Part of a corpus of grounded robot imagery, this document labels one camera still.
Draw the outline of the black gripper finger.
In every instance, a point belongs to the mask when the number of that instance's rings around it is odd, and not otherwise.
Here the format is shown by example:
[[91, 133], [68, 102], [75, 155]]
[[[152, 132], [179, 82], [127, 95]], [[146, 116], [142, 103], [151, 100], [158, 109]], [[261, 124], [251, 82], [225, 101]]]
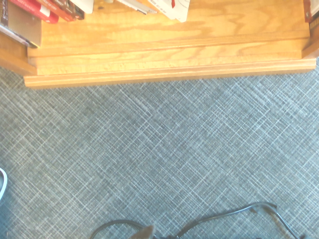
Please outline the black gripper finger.
[[155, 235], [155, 227], [147, 226], [131, 236], [131, 239], [152, 239]]

